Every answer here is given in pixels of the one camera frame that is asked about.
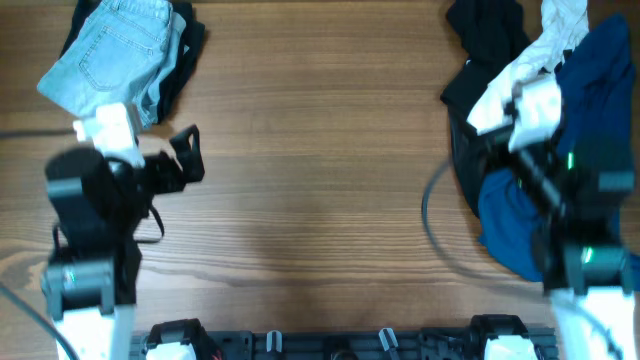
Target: jeans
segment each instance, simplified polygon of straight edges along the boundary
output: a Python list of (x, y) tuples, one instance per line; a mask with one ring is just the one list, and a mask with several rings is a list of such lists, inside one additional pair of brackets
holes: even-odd
[(38, 91), (79, 118), (95, 116), (100, 105), (133, 103), (151, 126), (184, 27), (166, 0), (103, 0)]

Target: wooden table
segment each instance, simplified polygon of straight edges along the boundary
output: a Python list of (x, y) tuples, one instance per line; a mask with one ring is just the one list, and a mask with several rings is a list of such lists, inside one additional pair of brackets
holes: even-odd
[[(463, 326), (482, 313), (553, 325), (542, 297), (513, 298), (450, 270), (422, 228), (424, 186), (449, 154), (439, 95), (466, 57), (444, 18), (450, 3), (196, 6), (208, 29), (197, 70), (172, 118), (141, 146), (169, 149), (168, 137), (196, 123), (207, 175), (155, 201), (167, 235), (142, 246), (136, 330), (192, 317), (208, 330), (409, 329)], [(539, 3), (524, 5), (535, 37)], [(640, 63), (637, 5), (597, 4), (592, 25), (615, 10), (630, 21)], [(0, 130), (70, 126), (72, 116), (35, 86), (60, 52), (72, 12), (0, 7)], [(636, 150), (639, 135), (634, 126)], [(43, 169), (74, 144), (73, 136), (0, 141), (0, 278), (40, 311), (39, 275), (56, 218)], [(447, 251), (493, 283), (539, 291), (477, 244), (480, 224), (451, 173), (431, 201)], [(639, 214), (636, 196), (622, 213), (636, 250)], [(149, 221), (140, 233), (155, 231)], [(53, 341), (5, 300), (0, 324), (0, 358), (54, 358)]]

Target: black cable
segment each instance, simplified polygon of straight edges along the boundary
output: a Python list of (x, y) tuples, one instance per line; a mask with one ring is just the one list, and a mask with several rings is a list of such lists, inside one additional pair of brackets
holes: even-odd
[(160, 238), (158, 239), (136, 239), (136, 243), (138, 244), (157, 244), (164, 237), (164, 224), (162, 223), (162, 218), (160, 218), (160, 214), (158, 210), (153, 206), (149, 205), (149, 211), (153, 215), (153, 218), (156, 220), (156, 224), (158, 224), (158, 228), (160, 229)]
[(53, 238), (53, 250), (56, 253), (60, 252), (60, 223), (53, 224), (53, 229), (51, 229), (51, 237)]
[(62, 334), (56, 330), (47, 320), (45, 320), (37, 311), (35, 311), (29, 304), (24, 302), (24, 300), (20, 299), (18, 295), (13, 293), (9, 288), (7, 288), (4, 283), (0, 281), (0, 293), (13, 303), (18, 309), (22, 310), (25, 314), (27, 314), (36, 324), (40, 325), (40, 327), (46, 331), (51, 337), (58, 341), (64, 352), (67, 354), (67, 357), (71, 360), (80, 360), (78, 354), (73, 350), (71, 344), (65, 339)]
[(11, 130), (0, 131), (0, 140), (27, 138), (27, 137), (49, 137), (73, 135), (74, 129), (37, 129), (37, 130)]
[[(424, 225), (424, 229), (427, 232), (427, 237), (429, 238), (429, 241), (431, 242), (431, 245), (433, 246), (434, 250), (438, 254), (438, 257), (440, 257), (442, 260), (447, 262), (447, 265), (449, 266), (449, 268), (451, 268), (458, 274), (468, 278), (476, 279), (476, 280), (492, 281), (492, 282), (496, 281), (499, 279), (498, 277), (478, 274), (476, 270), (473, 270), (469, 267), (466, 267), (460, 264), (453, 256), (449, 255), (446, 251), (444, 251), (444, 249), (440, 246), (439, 241), (436, 239), (436, 236), (433, 233), (431, 226), (429, 225), (429, 220), (428, 220), (429, 196), (431, 195), (431, 192), (433, 191), (433, 188), (437, 184), (440, 177), (442, 177), (444, 172), (447, 171), (447, 169), (449, 169), (450, 166), (451, 166), (450, 160), (446, 159), (436, 169), (436, 172), (431, 177), (431, 180), (429, 180), (429, 183), (427, 184), (427, 187), (424, 191), (424, 196), (422, 197), (422, 224)], [(499, 292), (506, 293), (511, 296), (524, 297), (528, 300), (536, 299), (536, 298), (540, 298), (541, 301), (543, 300), (543, 298), (540, 296), (538, 292), (534, 292), (528, 289), (515, 289), (513, 286), (510, 286), (510, 285), (485, 285), (485, 286), (491, 288), (492, 290), (497, 290)]]
[[(472, 278), (472, 279), (477, 279), (477, 280), (495, 281), (497, 280), (497, 278), (482, 275), (482, 274), (477, 274), (473, 269), (460, 264), (451, 255), (445, 252), (444, 249), (440, 247), (440, 243), (436, 239), (431, 229), (431, 226), (429, 225), (429, 217), (427, 212), (428, 205), (429, 205), (429, 196), (431, 195), (431, 192), (433, 192), (433, 189), (435, 185), (438, 183), (438, 180), (440, 179), (440, 177), (442, 177), (442, 175), (445, 173), (445, 171), (449, 169), (450, 166), (451, 166), (451, 162), (447, 158), (436, 169), (435, 173), (427, 183), (427, 187), (424, 190), (424, 195), (422, 197), (422, 224), (424, 225), (424, 229), (427, 232), (427, 237), (429, 238), (429, 241), (431, 242), (431, 245), (435, 249), (438, 256), (442, 260), (447, 262), (449, 267), (455, 272), (457, 272), (458, 274), (465, 277)], [(529, 293), (529, 295), (526, 296), (526, 298), (529, 300), (532, 300), (532, 299), (535, 300), (536, 297), (540, 297), (539, 294), (526, 289), (521, 289), (520, 291), (516, 292), (512, 287), (505, 287), (505, 286), (495, 285), (495, 284), (485, 284), (484, 287), (489, 288), (493, 291), (501, 292), (505, 295), (515, 296), (519, 298), (522, 298), (525, 295), (525, 293)], [(560, 301), (560, 302), (556, 301), (555, 305), (561, 306), (567, 310), (573, 311), (576, 314), (583, 317), (585, 320), (587, 320), (591, 324), (591, 326), (604, 337), (605, 341), (607, 342), (609, 353), (615, 356), (617, 360), (623, 359), (622, 349), (616, 344), (615, 340), (611, 336), (611, 332), (589, 311), (569, 301)]]
[(507, 200), (507, 205), (509, 205), (511, 210), (513, 210), (514, 214), (516, 214), (516, 216), (519, 217), (521, 220), (524, 220), (524, 221), (535, 221), (535, 220), (538, 220), (540, 218), (540, 215), (538, 215), (537, 213), (534, 214), (534, 215), (523, 214), (521, 209), (519, 207), (517, 207), (513, 203), (513, 199), (511, 199), (511, 195), (509, 194), (509, 190), (510, 190), (511, 187), (515, 186), (515, 183), (516, 183), (515, 179), (511, 179), (507, 183), (507, 186), (504, 187), (504, 197)]

